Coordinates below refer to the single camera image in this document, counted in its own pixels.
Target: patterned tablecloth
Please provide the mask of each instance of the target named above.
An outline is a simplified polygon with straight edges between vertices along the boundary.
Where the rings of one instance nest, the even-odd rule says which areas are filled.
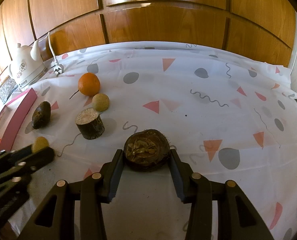
[[[130,42],[81,49],[58,57],[65,71],[50,70],[32,85],[38,98],[13,149],[45,136],[53,163],[33,175],[30,200],[10,219],[17,232],[60,179],[79,181],[111,161],[137,131],[166,135],[182,161],[209,180],[235,180],[275,239],[297,231],[297,93],[290,70],[194,44]],[[95,73],[110,107],[101,114],[103,135],[82,137],[76,115],[91,107],[77,83]],[[51,103],[51,122],[33,130],[31,117]],[[190,204],[177,198],[167,166],[152,173],[125,168],[117,195],[103,204],[108,239],[184,239]],[[217,224],[214,206],[213,224]],[[79,239],[79,205],[75,208]],[[213,227],[217,239],[216,227]]]

